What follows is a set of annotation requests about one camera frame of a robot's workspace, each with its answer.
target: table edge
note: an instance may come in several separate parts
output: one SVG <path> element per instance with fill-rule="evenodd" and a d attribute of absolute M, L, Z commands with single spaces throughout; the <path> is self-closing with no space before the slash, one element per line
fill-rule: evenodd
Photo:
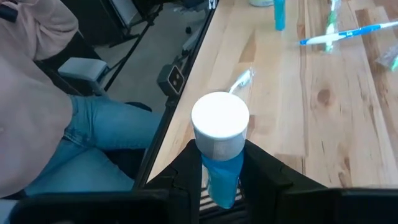
<path fill-rule="evenodd" d="M 196 43 L 195 47 L 193 48 L 193 53 L 189 55 L 187 63 L 185 64 L 185 66 L 182 70 L 183 75 L 186 74 L 187 80 L 188 80 L 189 74 L 192 70 L 192 67 L 195 64 L 195 60 L 198 56 L 198 53 L 199 53 L 199 50 L 203 43 L 203 40 L 205 39 L 206 33 L 208 31 L 208 28 L 210 26 L 210 23 L 211 23 L 211 20 L 213 18 L 215 11 L 216 10 L 211 10 L 209 15 L 207 16 L 206 21 L 203 25 L 203 29 L 199 35 L 199 40 Z M 173 119 L 174 112 L 177 109 L 177 105 L 178 105 L 178 102 L 180 101 L 180 98 L 181 98 L 181 95 L 178 97 L 168 97 L 168 99 L 166 101 L 165 112 L 163 113 L 159 127 L 157 128 L 155 138 L 152 141 L 152 144 L 149 147 L 148 153 L 144 157 L 144 160 L 141 164 L 141 167 L 140 167 L 139 172 L 136 177 L 135 184 L 133 186 L 133 190 L 143 188 L 146 185 L 149 175 L 150 175 L 152 168 L 155 164 L 157 155 L 160 151 L 160 148 L 162 147 L 162 143 L 163 143 L 163 140 L 167 133 L 167 130 L 169 129 L 169 125 Z"/>

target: floor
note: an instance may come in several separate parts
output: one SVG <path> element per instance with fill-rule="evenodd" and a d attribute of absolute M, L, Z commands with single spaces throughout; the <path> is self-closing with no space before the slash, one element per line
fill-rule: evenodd
<path fill-rule="evenodd" d="M 186 26 L 204 18 L 204 12 L 174 12 L 165 5 L 164 10 L 150 27 L 137 49 L 131 55 L 110 89 L 109 96 L 118 101 L 138 101 L 150 106 L 156 113 L 163 113 L 167 97 L 158 87 L 156 79 L 162 67 L 172 63 L 181 54 L 182 45 L 189 38 Z M 140 32 L 145 24 L 133 27 L 132 34 Z M 110 67 L 123 58 L 135 40 L 113 48 L 97 47 L 96 52 Z"/>

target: wood knot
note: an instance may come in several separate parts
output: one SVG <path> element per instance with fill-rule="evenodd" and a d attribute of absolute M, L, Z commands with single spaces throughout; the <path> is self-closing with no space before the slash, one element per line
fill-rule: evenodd
<path fill-rule="evenodd" d="M 317 99 L 319 103 L 328 106 L 331 104 L 330 97 L 331 97 L 330 90 L 323 89 L 319 91 Z"/>

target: jeans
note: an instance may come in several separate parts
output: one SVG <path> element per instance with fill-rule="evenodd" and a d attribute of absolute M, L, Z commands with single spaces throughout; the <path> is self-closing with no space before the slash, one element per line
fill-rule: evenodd
<path fill-rule="evenodd" d="M 148 148 L 160 115 L 105 97 L 70 98 L 72 121 L 49 163 L 25 188 L 26 194 L 131 190 L 134 180 L 104 152 Z"/>

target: wooden countertop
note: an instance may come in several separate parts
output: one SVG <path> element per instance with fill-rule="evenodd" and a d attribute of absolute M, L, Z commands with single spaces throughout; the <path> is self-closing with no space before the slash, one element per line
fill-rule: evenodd
<path fill-rule="evenodd" d="M 398 72 L 375 59 L 398 44 L 398 29 L 335 44 L 299 47 L 325 33 L 328 0 L 286 0 L 286 28 L 273 8 L 221 0 L 192 68 L 149 180 L 194 138 L 192 106 L 256 71 L 240 97 L 251 112 L 248 139 L 328 187 L 398 184 Z M 398 1 L 343 0 L 339 30 L 398 19 Z"/>

